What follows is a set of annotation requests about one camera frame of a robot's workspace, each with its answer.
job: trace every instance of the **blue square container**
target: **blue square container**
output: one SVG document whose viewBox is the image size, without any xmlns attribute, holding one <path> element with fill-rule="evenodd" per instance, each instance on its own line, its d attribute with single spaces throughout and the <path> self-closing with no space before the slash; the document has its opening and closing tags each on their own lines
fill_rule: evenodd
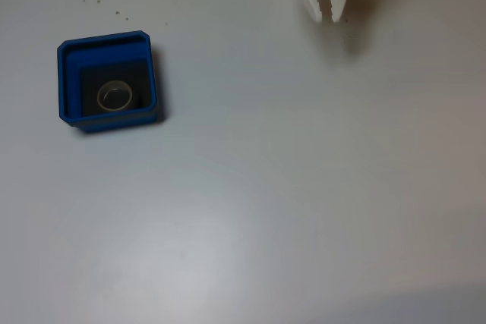
<svg viewBox="0 0 486 324">
<path fill-rule="evenodd" d="M 96 68 L 120 71 L 137 64 L 146 75 L 145 103 L 131 110 L 87 115 L 84 111 L 82 75 Z M 150 37 L 130 32 L 65 41 L 58 48 L 59 116 L 85 132 L 151 123 L 159 117 Z"/>
</svg>

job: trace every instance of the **white table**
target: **white table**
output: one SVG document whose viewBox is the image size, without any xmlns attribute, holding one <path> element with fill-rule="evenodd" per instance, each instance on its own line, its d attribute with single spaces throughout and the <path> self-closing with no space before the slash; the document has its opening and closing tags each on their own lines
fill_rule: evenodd
<svg viewBox="0 0 486 324">
<path fill-rule="evenodd" d="M 484 0 L 97 1 L 0 0 L 0 322 L 484 323 Z M 84 136 L 56 48 L 130 30 L 169 118 Z"/>
</svg>

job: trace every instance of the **white tabletop surface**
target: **white tabletop surface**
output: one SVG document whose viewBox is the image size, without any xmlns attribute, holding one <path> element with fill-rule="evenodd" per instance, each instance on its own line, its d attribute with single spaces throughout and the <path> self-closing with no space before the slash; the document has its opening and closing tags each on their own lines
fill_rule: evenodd
<svg viewBox="0 0 486 324">
<path fill-rule="evenodd" d="M 484 0 L 98 1 L 0 0 L 1 323 L 486 321 Z M 84 136 L 56 49 L 131 30 L 169 117 Z"/>
</svg>

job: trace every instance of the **blue box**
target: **blue box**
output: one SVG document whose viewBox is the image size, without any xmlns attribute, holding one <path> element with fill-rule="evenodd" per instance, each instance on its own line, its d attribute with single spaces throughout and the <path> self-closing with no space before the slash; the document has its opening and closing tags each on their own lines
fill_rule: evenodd
<svg viewBox="0 0 486 324">
<path fill-rule="evenodd" d="M 113 79 L 133 89 L 137 103 L 132 109 L 107 112 L 96 105 L 98 100 L 101 107 L 96 91 Z M 58 48 L 58 82 L 59 116 L 82 131 L 146 124 L 159 117 L 150 37 L 142 31 L 65 41 Z"/>
</svg>

